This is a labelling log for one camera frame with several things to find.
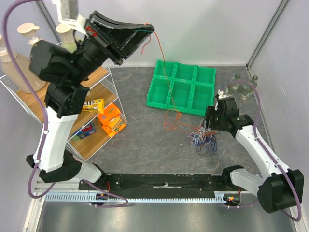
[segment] white wire shelf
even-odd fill
[[[119,104],[117,104],[118,106],[120,106],[120,111],[121,111],[121,117],[123,120],[126,121],[126,116],[124,114],[119,96],[118,96],[118,92],[116,89],[116,86],[114,84],[112,75],[110,73],[110,68],[109,68],[110,62],[105,62],[102,66],[108,71],[108,73],[106,73],[104,76],[100,77],[98,80],[94,81],[92,83],[91,86],[88,86],[91,90],[90,90],[90,95],[91,95],[91,91],[94,91],[94,89],[97,89],[98,86],[97,85],[103,85],[106,89],[108,89],[112,95],[114,97],[110,97],[110,100],[108,102],[108,104],[105,107],[108,107],[110,104],[114,103],[115,101],[119,101]],[[39,123],[42,124],[42,121],[37,117],[37,115],[30,109],[30,107],[24,102],[24,100],[19,96],[20,93],[20,88],[8,77],[8,76],[2,76],[0,77],[0,82],[3,84],[3,86],[11,93],[11,95],[17,100],[17,102],[24,108],[24,110],[31,115],[34,119],[36,119]],[[88,157],[83,157],[83,155],[78,151],[78,149],[76,149],[76,147],[74,147],[75,142],[72,142],[71,139],[74,135],[76,135],[76,133],[78,133],[80,130],[82,130],[82,128],[85,127],[85,125],[87,125],[89,122],[93,121],[93,119],[95,119],[97,117],[97,114],[93,114],[93,116],[89,119],[87,119],[87,121],[84,122],[84,124],[82,124],[78,129],[75,130],[74,133],[72,133],[68,139],[67,142],[67,148],[72,151],[73,153],[75,153],[79,158],[82,159],[88,159],[90,158],[92,155],[94,155],[99,149],[101,149],[111,138],[106,138],[104,139],[104,141],[102,141],[102,143],[100,143],[100,146],[95,146],[98,147],[96,150],[93,151],[93,153],[88,156]]]

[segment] gray table surface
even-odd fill
[[[108,173],[219,174],[223,168],[236,164],[259,173],[248,152],[228,132],[220,132],[215,155],[200,156],[188,143],[186,134],[165,130],[165,110],[146,106],[153,72],[154,68],[112,69],[128,125],[90,161]],[[237,73],[242,79],[248,79],[245,67],[217,67],[216,91]],[[254,120],[257,110],[255,98],[241,100],[236,96],[236,102],[240,113],[246,113]],[[181,122],[198,126],[202,119],[201,116],[182,114]],[[263,124],[259,125],[259,131],[266,139]]]
[[[243,194],[244,203],[252,195]],[[227,209],[213,203],[131,203],[94,208],[88,203],[45,202],[37,232],[296,232],[282,213],[259,204]]]

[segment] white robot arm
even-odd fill
[[[116,22],[94,11],[88,19],[78,14],[77,0],[53,0],[59,21],[85,35],[71,54],[66,49],[38,41],[31,50],[30,70],[40,79],[50,82],[46,97],[48,130],[42,155],[38,150],[27,157],[34,167],[38,163],[45,183],[70,180],[74,177],[96,182],[102,171],[93,164],[75,159],[66,151],[71,128],[82,110],[89,88],[80,83],[102,63],[111,59],[121,65],[142,42],[154,32],[152,25]]]
[[[78,0],[52,0],[52,3],[57,6],[60,23],[88,36],[84,28],[86,19],[78,14]]]
[[[208,106],[203,126],[230,132],[248,151],[262,175],[254,175],[242,166],[236,165],[224,168],[223,175],[226,184],[239,186],[249,191],[258,198],[263,209],[271,213],[296,205],[295,197],[284,175],[287,174],[301,202],[304,186],[303,174],[299,170],[292,171],[271,150],[261,135],[257,131],[254,133],[252,119],[248,115],[239,115],[233,97],[220,98],[217,95],[217,101],[215,107]]]

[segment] shelf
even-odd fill
[[[110,139],[110,136],[95,120],[93,125],[96,133],[76,142],[70,141],[71,145],[85,160],[89,159]]]
[[[82,85],[85,87],[93,87],[97,83],[99,83],[104,77],[108,76],[109,72],[103,68],[98,67],[92,74],[89,75],[89,80],[82,82]],[[45,106],[45,95],[47,91],[48,84],[39,91],[36,92],[36,94],[39,96],[41,102]],[[16,94],[20,97],[20,99],[29,107],[29,109],[36,115],[36,117],[43,122],[43,114],[41,112],[41,109],[39,105],[37,104],[34,96],[31,93],[25,93],[22,90],[18,90]]]
[[[95,100],[99,98],[104,98],[104,107],[109,106],[112,102],[117,99],[117,96],[110,92],[104,85],[98,84],[93,87],[90,91],[90,95],[86,97],[86,101]],[[82,111],[79,115],[77,120],[75,121],[70,134],[76,132],[80,127],[86,124],[88,121],[94,119],[98,114],[94,112],[86,112]]]

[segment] snack package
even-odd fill
[[[96,99],[84,102],[82,111],[95,112],[102,114],[104,112],[104,99]]]

